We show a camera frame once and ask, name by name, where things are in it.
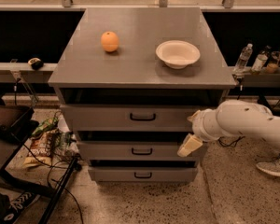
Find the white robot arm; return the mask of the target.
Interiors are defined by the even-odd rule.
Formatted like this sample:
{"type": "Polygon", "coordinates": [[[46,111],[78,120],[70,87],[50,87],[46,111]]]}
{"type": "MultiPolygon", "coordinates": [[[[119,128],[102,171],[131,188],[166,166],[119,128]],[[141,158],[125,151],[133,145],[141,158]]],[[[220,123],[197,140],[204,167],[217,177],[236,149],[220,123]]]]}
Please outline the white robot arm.
{"type": "Polygon", "coordinates": [[[241,100],[228,100],[216,109],[196,111],[188,121],[193,134],[188,134],[177,151],[187,157],[203,145],[220,137],[249,136],[280,149],[280,117],[264,106],[241,100]]]}

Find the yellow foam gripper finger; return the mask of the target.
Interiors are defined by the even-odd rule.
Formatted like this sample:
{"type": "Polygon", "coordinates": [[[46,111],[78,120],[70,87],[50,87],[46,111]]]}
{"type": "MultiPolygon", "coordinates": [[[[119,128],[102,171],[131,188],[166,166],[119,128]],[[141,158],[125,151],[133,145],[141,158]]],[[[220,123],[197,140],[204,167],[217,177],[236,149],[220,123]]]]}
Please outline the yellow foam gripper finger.
{"type": "Polygon", "coordinates": [[[190,153],[203,145],[203,141],[195,134],[188,134],[177,151],[179,157],[187,157],[190,153]]]}
{"type": "Polygon", "coordinates": [[[191,116],[188,116],[187,117],[187,120],[189,121],[189,122],[193,122],[195,119],[196,119],[196,117],[199,115],[201,113],[201,110],[197,110],[195,113],[193,113],[191,116]]]}

